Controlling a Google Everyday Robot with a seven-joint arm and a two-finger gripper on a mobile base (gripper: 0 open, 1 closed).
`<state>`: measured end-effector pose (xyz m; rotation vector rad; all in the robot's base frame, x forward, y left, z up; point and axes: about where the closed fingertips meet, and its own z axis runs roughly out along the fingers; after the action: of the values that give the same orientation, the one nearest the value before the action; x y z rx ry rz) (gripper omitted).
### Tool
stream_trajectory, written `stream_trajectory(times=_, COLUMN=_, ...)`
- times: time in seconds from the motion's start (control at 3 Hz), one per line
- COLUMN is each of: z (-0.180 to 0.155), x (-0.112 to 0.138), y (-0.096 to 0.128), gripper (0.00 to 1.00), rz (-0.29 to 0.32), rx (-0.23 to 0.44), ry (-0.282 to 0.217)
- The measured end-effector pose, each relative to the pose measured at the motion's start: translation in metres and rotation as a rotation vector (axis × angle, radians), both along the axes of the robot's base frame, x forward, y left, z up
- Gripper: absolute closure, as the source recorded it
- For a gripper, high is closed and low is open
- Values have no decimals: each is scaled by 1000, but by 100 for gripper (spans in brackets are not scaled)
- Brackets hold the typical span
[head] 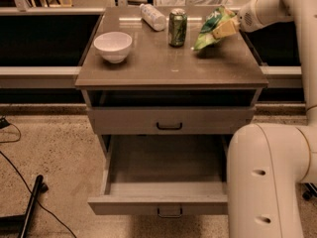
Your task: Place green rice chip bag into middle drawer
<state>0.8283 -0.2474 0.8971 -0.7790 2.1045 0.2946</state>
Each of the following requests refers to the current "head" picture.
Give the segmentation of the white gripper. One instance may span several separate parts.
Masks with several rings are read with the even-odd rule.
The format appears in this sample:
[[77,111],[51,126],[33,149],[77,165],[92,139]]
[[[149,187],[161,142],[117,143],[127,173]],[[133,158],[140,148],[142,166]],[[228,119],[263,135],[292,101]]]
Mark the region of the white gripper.
[[215,39],[222,39],[236,34],[240,27],[243,32],[251,33],[265,27],[265,23],[260,17],[260,0],[251,0],[246,5],[242,6],[237,15],[223,20],[223,24],[212,31]]

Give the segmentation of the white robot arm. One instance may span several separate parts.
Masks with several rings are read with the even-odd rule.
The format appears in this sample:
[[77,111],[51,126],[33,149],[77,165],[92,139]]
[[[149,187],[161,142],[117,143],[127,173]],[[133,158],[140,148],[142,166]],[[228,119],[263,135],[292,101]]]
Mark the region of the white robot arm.
[[307,124],[251,124],[233,136],[227,156],[230,238],[303,238],[296,185],[317,182],[317,0],[252,0],[238,13],[253,32],[293,21]]

